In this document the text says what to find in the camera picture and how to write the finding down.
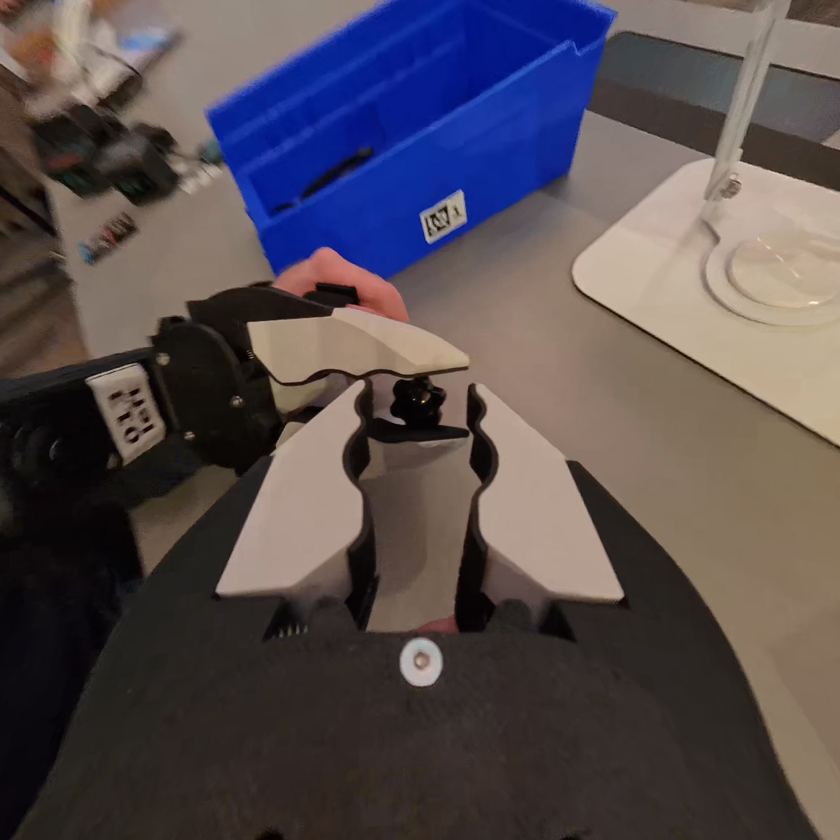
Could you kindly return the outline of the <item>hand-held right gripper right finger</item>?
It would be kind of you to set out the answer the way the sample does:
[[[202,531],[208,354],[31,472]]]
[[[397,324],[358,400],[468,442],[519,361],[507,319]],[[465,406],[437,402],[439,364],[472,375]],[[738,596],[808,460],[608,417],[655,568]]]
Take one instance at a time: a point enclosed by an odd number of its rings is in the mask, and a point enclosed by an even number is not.
[[[564,455],[486,386],[469,386],[466,595],[619,603],[624,590]]]

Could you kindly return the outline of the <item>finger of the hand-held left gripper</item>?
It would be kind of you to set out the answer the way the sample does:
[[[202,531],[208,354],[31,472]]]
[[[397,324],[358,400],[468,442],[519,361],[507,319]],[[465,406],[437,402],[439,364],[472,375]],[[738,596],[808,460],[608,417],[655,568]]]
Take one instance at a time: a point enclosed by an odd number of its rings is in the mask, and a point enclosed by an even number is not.
[[[353,308],[326,317],[249,322],[251,349],[282,385],[330,373],[355,380],[377,373],[402,378],[469,368],[468,355],[424,329]]]
[[[411,427],[385,417],[370,420],[366,430],[370,461],[363,479],[430,466],[452,455],[469,439],[469,431],[463,427]]]

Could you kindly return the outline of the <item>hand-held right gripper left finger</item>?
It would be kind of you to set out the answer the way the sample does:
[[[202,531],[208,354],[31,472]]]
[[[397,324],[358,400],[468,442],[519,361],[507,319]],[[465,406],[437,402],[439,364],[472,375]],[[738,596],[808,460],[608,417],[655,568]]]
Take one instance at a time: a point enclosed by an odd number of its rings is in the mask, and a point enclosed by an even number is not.
[[[361,476],[371,454],[367,381],[304,424],[271,459],[215,589],[290,602],[362,597],[375,582],[375,533]]]

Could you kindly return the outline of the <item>black knob screw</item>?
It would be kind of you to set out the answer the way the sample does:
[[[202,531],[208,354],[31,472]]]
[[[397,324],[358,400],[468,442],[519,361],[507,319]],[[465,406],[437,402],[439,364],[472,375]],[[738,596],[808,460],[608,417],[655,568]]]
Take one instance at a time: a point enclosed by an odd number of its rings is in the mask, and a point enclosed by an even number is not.
[[[412,429],[432,429],[441,423],[446,390],[427,376],[398,379],[392,388],[390,415]]]

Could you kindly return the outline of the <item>person's left forearm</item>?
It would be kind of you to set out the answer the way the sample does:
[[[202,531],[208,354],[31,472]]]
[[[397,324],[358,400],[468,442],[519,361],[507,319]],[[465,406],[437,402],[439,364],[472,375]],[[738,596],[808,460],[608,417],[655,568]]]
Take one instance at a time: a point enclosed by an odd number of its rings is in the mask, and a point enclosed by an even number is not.
[[[44,585],[144,577],[129,512],[117,501],[74,487],[36,488],[2,468],[2,595]]]

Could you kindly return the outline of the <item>person's left hand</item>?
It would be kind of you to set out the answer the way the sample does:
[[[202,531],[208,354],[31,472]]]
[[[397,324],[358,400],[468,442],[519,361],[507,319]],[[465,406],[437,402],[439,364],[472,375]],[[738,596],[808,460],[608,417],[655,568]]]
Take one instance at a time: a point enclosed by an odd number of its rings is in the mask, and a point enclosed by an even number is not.
[[[331,248],[318,248],[307,259],[285,269],[272,286],[301,298],[315,291],[319,283],[355,288],[360,302],[352,308],[397,322],[410,320],[401,294],[390,282]]]

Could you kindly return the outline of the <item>black electronic device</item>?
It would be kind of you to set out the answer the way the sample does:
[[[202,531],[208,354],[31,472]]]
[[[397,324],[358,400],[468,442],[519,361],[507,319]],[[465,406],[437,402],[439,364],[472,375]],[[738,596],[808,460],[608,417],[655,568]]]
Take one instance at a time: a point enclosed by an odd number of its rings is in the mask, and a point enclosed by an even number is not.
[[[31,127],[45,174],[78,197],[115,191],[140,207],[171,195],[179,185],[170,163],[175,140],[161,127],[105,120],[84,129],[67,114]]]

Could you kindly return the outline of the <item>white stand base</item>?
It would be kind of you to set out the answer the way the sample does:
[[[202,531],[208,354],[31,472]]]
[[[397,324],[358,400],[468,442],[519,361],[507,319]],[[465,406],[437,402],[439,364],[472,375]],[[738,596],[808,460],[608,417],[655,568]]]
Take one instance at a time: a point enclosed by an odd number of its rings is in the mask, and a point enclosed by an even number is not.
[[[713,160],[680,167],[578,256],[577,289],[833,445],[839,442],[838,191],[740,163],[707,206]],[[794,299],[759,239],[810,238],[828,288]]]

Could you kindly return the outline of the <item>large blue bin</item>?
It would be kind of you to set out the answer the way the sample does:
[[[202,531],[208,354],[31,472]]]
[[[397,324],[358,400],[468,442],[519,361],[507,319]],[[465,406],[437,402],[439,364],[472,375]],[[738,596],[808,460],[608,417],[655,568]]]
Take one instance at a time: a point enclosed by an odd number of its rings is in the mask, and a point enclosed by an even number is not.
[[[378,5],[206,111],[276,274],[390,278],[570,170],[616,12]]]

